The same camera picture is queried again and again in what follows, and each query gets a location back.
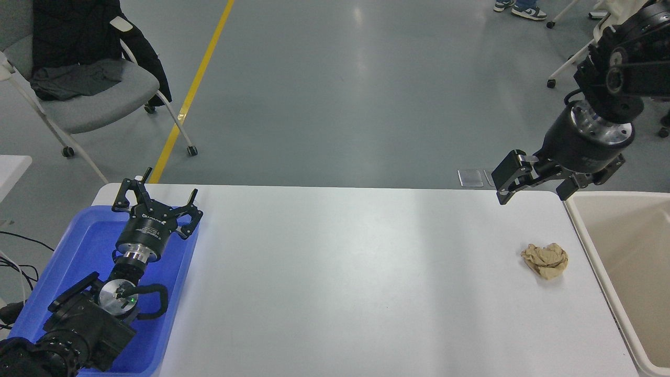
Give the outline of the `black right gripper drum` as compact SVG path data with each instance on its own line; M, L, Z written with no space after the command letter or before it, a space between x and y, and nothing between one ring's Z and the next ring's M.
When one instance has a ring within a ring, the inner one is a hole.
M618 124L591 106L566 106L545 134L534 173L539 179L573 177L579 184L603 184L626 162L632 124Z

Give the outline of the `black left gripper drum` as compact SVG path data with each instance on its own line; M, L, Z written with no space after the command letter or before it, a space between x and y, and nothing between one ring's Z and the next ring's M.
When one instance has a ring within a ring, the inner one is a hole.
M170 234L177 229L176 207L149 210L144 206L127 210L129 220L116 241L116 250L127 254L148 253L148 259L160 259Z

